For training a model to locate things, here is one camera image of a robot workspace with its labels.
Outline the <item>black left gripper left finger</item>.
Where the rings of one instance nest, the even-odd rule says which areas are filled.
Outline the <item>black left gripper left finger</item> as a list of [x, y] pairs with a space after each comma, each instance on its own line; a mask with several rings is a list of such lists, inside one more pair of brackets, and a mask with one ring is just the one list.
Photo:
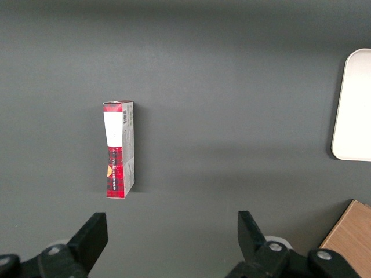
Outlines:
[[1, 255], [1, 277], [88, 277], [108, 242], [106, 213], [94, 213], [66, 244], [53, 244], [27, 261]]

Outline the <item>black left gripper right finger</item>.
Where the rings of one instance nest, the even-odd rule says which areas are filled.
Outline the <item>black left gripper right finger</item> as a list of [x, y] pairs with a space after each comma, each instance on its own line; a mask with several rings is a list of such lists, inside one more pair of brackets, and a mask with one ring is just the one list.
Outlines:
[[238, 212], [238, 243], [244, 260], [227, 277], [359, 277], [339, 253], [310, 250], [306, 257], [266, 240], [249, 211]]

